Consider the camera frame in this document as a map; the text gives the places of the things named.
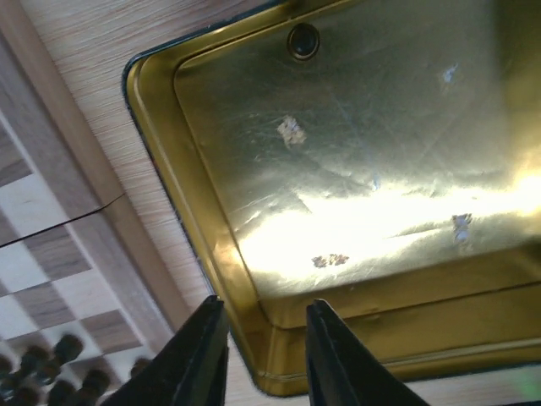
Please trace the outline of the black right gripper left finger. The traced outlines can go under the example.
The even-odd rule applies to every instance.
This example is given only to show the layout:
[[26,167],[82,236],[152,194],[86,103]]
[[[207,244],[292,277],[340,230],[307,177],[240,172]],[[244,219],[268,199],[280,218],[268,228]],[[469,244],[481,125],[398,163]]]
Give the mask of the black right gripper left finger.
[[162,351],[105,405],[223,405],[229,348],[227,314],[207,297]]

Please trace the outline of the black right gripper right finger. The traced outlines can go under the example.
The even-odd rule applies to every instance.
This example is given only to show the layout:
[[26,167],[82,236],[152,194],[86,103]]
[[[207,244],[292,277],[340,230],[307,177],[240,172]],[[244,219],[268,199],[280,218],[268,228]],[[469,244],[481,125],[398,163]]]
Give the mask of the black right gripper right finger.
[[311,405],[425,405],[358,340],[323,299],[306,309]]

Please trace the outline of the dark pawn piece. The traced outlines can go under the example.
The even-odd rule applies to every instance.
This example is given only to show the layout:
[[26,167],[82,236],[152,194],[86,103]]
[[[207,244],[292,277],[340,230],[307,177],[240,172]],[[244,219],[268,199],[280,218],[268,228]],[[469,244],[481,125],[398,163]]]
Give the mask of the dark pawn piece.
[[150,364],[150,360],[147,358],[137,358],[135,360],[131,370],[130,370],[130,377],[134,378],[136,377],[144,368],[146,368]]
[[54,347],[54,357],[60,365],[67,364],[79,357],[84,344],[73,334],[63,335]]

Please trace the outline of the wooden chessboard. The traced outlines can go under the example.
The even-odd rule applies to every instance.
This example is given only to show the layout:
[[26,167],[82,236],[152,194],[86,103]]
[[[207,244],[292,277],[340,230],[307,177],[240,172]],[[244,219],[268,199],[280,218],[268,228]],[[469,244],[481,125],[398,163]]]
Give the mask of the wooden chessboard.
[[[187,306],[19,1],[1,4],[1,402],[44,405],[58,380],[93,369],[130,378],[182,325]],[[73,334],[79,357],[54,347]],[[35,345],[49,353],[24,376]]]

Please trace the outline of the gold tin tray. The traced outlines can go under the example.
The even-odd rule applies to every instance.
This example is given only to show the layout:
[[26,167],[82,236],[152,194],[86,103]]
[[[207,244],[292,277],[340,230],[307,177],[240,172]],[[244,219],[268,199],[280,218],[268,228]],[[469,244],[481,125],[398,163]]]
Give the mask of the gold tin tray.
[[123,94],[261,392],[308,391],[324,299],[429,403],[539,401],[539,2],[273,1]]

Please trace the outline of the dark rook piece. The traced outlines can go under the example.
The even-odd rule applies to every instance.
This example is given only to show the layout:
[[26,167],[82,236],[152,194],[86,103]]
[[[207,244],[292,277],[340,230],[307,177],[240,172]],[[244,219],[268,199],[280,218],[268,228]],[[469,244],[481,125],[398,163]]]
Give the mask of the dark rook piece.
[[319,47],[320,33],[311,24],[297,24],[287,36],[287,50],[298,61],[311,59]]

